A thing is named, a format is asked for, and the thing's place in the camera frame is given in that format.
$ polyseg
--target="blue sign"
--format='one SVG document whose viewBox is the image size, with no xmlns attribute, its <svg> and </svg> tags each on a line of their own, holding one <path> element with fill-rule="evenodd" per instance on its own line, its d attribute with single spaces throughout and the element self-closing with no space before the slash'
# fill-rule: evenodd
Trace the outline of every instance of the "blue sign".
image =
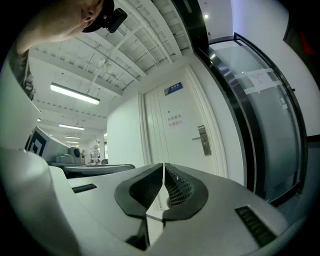
<svg viewBox="0 0 320 256">
<path fill-rule="evenodd" d="M 167 96 L 167 95 L 172 94 L 172 93 L 174 93 L 174 92 L 176 92 L 176 91 L 178 91 L 178 90 L 180 90 L 182 88 L 183 88 L 182 83 L 178 82 L 177 84 L 165 89 L 164 90 L 164 95 Z"/>
</svg>

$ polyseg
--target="door handle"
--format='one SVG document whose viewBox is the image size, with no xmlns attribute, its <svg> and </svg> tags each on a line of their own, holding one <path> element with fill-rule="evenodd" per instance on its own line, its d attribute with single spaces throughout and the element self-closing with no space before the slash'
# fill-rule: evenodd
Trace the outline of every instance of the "door handle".
<svg viewBox="0 0 320 256">
<path fill-rule="evenodd" d="M 199 130 L 200 137 L 193 138 L 192 140 L 193 141 L 201 140 L 204 155 L 210 156 L 211 149 L 210 149 L 209 140 L 208 140 L 205 126 L 204 125 L 198 126 L 198 130 Z"/>
</svg>

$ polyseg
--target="person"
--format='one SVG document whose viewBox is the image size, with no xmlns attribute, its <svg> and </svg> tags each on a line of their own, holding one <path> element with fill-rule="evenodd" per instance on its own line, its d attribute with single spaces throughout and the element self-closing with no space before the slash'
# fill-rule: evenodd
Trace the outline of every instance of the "person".
<svg viewBox="0 0 320 256">
<path fill-rule="evenodd" d="M 33 76 L 29 68 L 29 49 L 46 42 L 74 38 L 91 26 L 109 0 L 55 0 L 40 10 L 19 34 L 8 60 L 18 83 L 32 100 Z"/>
</svg>

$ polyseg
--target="fluorescent light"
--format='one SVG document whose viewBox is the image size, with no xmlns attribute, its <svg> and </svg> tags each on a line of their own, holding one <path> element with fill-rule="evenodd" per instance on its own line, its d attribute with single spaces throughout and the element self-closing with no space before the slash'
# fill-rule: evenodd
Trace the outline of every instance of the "fluorescent light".
<svg viewBox="0 0 320 256">
<path fill-rule="evenodd" d="M 95 105 L 98 105 L 100 100 L 98 98 L 94 98 L 91 97 L 89 95 L 86 95 L 84 93 L 81 93 L 79 91 L 76 90 L 72 90 L 70 88 L 64 87 L 62 85 L 59 85 L 57 83 L 52 82 L 50 85 L 50 89 L 54 92 L 60 93 L 60 94 L 64 94 L 73 98 L 76 98 L 78 100 L 82 100 L 85 102 L 89 102 Z"/>
<path fill-rule="evenodd" d="M 79 137 L 71 137 L 71 136 L 64 136 L 64 137 L 68 139 L 80 139 Z"/>
<path fill-rule="evenodd" d="M 80 127 L 75 127 L 75 126 L 70 126 L 70 125 L 64 125 L 64 124 L 59 124 L 60 127 L 65 127 L 65 128 L 70 128 L 70 129 L 76 129 L 76 130 L 84 130 L 85 128 L 80 128 Z"/>
</svg>

